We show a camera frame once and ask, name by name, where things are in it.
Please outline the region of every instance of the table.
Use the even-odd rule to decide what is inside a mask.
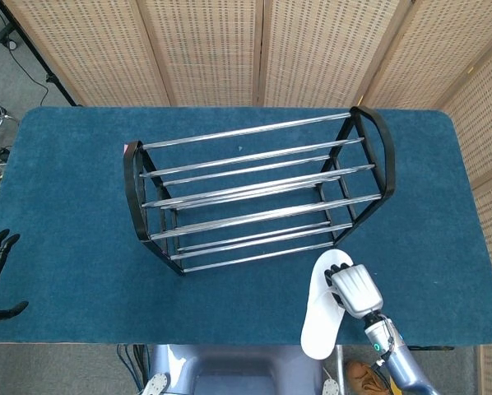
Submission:
[[[299,344],[320,251],[177,276],[134,234],[123,144],[341,111],[30,111],[0,190],[0,230],[21,234],[1,276],[0,309],[30,305],[0,323],[0,342]],[[372,273],[383,311],[411,345],[492,342],[492,268],[453,124],[438,111],[379,112],[396,147],[397,190],[340,248]],[[345,318],[338,343],[366,343],[362,327]]]

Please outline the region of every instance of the chrome bar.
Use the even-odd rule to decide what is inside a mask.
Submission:
[[[142,204],[142,207],[143,208],[166,207],[166,206],[168,207],[168,206],[171,206],[174,204],[179,204],[182,202],[190,202],[190,201],[194,201],[194,200],[198,200],[198,199],[212,198],[214,196],[225,196],[225,195],[230,195],[232,193],[253,191],[255,189],[260,189],[260,188],[275,187],[277,185],[293,184],[293,183],[304,182],[304,181],[321,182],[322,179],[336,177],[336,176],[344,175],[344,174],[355,173],[355,172],[361,171],[361,170],[370,170],[373,167],[374,167],[374,165],[355,166],[355,167],[349,167],[346,169],[325,171],[323,173],[300,175],[299,177],[290,177],[288,179],[277,179],[275,181],[268,181],[266,183],[250,184],[250,185],[244,185],[242,187],[219,189],[217,191],[211,191],[211,192],[206,192],[206,193],[196,193],[193,195],[187,195],[187,196],[182,196],[182,197],[172,197],[171,199],[164,199],[164,200],[159,200],[159,201],[155,201],[155,202],[147,202],[147,203]]]
[[[288,160],[286,162],[274,163],[272,165],[262,165],[262,166],[248,167],[246,169],[223,171],[221,173],[198,175],[196,177],[189,177],[186,179],[174,179],[172,181],[165,181],[164,186],[169,187],[170,185],[191,183],[192,181],[200,181],[202,179],[215,179],[217,177],[225,177],[226,175],[236,175],[236,174],[244,174],[244,173],[253,173],[253,172],[262,171],[262,170],[279,169],[281,167],[302,165],[304,163],[316,162],[316,161],[320,161],[320,160],[327,160],[328,158],[330,158],[329,155],[314,156],[313,158]]]
[[[337,372],[337,384],[339,385],[339,395],[345,395],[345,367],[343,360],[343,346],[336,346],[336,372]]]
[[[206,135],[202,135],[202,136],[178,138],[176,140],[169,140],[167,142],[153,142],[151,144],[144,144],[142,148],[144,150],[150,150],[152,148],[161,148],[163,146],[175,146],[177,144],[184,144],[186,142],[202,142],[205,140],[213,140],[215,138],[244,136],[247,134],[269,132],[271,130],[291,128],[294,126],[301,126],[301,125],[306,125],[309,123],[316,123],[316,122],[322,122],[322,121],[332,121],[334,119],[344,119],[344,118],[349,118],[349,117],[350,117],[350,113],[341,113],[341,114],[334,114],[334,115],[326,115],[323,117],[299,119],[297,121],[273,123],[271,125],[262,125],[262,126],[256,126],[253,128],[230,130],[228,132],[219,132],[219,133],[206,134]]]
[[[214,267],[222,267],[222,266],[228,266],[228,265],[235,265],[236,263],[244,263],[244,262],[256,261],[258,259],[264,259],[264,258],[279,257],[281,255],[286,255],[288,253],[300,253],[300,252],[303,252],[303,251],[309,251],[311,249],[326,249],[328,247],[333,247],[333,246],[334,246],[334,243],[332,241],[329,241],[328,243],[308,245],[306,247],[298,247],[297,249],[285,249],[283,251],[277,251],[275,253],[264,253],[262,255],[255,255],[253,257],[241,258],[241,259],[234,259],[232,261],[226,261],[226,262],[220,262],[220,263],[212,263],[212,264],[209,264],[209,265],[203,265],[203,266],[197,266],[197,267],[187,267],[187,268],[185,268],[183,270],[183,272],[184,273],[197,272],[199,270],[212,269]]]
[[[351,228],[351,227],[352,227],[352,224],[350,223],[350,224],[328,226],[327,228],[302,230],[300,232],[289,233],[288,235],[278,235],[278,236],[273,236],[273,237],[267,237],[265,239],[257,239],[257,240],[245,241],[243,243],[214,247],[212,249],[200,249],[198,251],[193,251],[191,253],[181,253],[179,255],[171,256],[171,259],[173,259],[173,260],[187,259],[187,258],[197,257],[199,255],[206,255],[208,253],[219,253],[221,251],[229,251],[231,249],[241,249],[244,247],[251,247],[253,245],[274,243],[276,241],[298,239],[299,237],[306,237],[306,236],[312,236],[312,235],[320,235],[321,233],[332,232],[334,230],[343,230],[343,229],[347,229],[347,228]]]
[[[177,249],[177,251],[179,253],[182,253],[184,251],[193,251],[194,249],[204,249],[205,247],[215,247],[216,245],[231,244],[231,243],[237,243],[239,241],[246,241],[246,240],[251,240],[251,239],[261,239],[262,237],[282,235],[284,233],[290,233],[290,232],[294,232],[294,231],[298,231],[298,230],[320,228],[320,227],[326,226],[326,225],[330,225],[330,222],[324,221],[324,222],[319,222],[317,224],[294,226],[293,228],[286,228],[286,229],[280,229],[280,230],[273,230],[271,232],[258,233],[256,235],[235,237],[234,239],[218,240],[218,241],[212,241],[210,243],[189,245],[188,247],[181,247],[181,248]]]
[[[171,167],[169,169],[150,171],[149,173],[140,174],[141,177],[156,177],[158,175],[179,173],[181,171],[205,169],[206,167],[214,167],[221,165],[234,165],[237,163],[250,162],[252,160],[261,160],[269,158],[277,158],[278,156],[300,154],[303,152],[316,151],[322,148],[329,148],[332,146],[345,146],[348,144],[354,144],[356,142],[362,142],[362,137],[354,138],[351,140],[337,140],[334,142],[322,142],[320,144],[313,144],[311,146],[297,146],[294,148],[285,148],[284,150],[260,152],[258,154],[236,156],[234,158],[212,160],[211,162],[196,163],[194,165],[185,165],[180,167]]]
[[[339,178],[340,178],[339,176],[337,176],[337,177],[326,177],[325,179],[313,179],[312,181],[304,181],[304,182],[300,182],[300,183],[278,185],[275,187],[255,189],[253,191],[233,193],[233,194],[225,195],[225,196],[209,197],[207,199],[200,199],[200,200],[195,200],[195,201],[191,201],[191,202],[178,203],[178,204],[173,205],[173,206],[162,207],[162,210],[170,209],[170,208],[176,208],[178,210],[183,210],[186,208],[204,207],[204,206],[211,206],[213,204],[237,202],[238,200],[246,200],[246,199],[259,198],[262,196],[277,195],[279,193],[297,191],[299,189],[304,189],[304,188],[313,188],[318,183],[328,183],[330,181],[337,181]]]
[[[201,222],[199,224],[180,226],[174,230],[167,230],[166,232],[151,235],[151,239],[164,239],[166,237],[187,235],[191,233],[203,232],[206,230],[214,230],[225,228],[234,225],[250,224],[253,222],[273,220],[276,218],[285,218],[288,216],[298,216],[300,214],[307,214],[310,212],[316,212],[321,210],[329,210],[336,207],[343,207],[348,204],[356,204],[361,202],[369,202],[378,200],[381,198],[380,194],[367,195],[363,197],[353,197],[352,199],[336,200],[334,202],[326,203],[311,203],[304,204],[302,206],[293,206],[285,208],[277,208],[276,210],[256,212],[254,214],[247,214],[245,216],[235,216],[231,218],[224,218],[222,220]]]

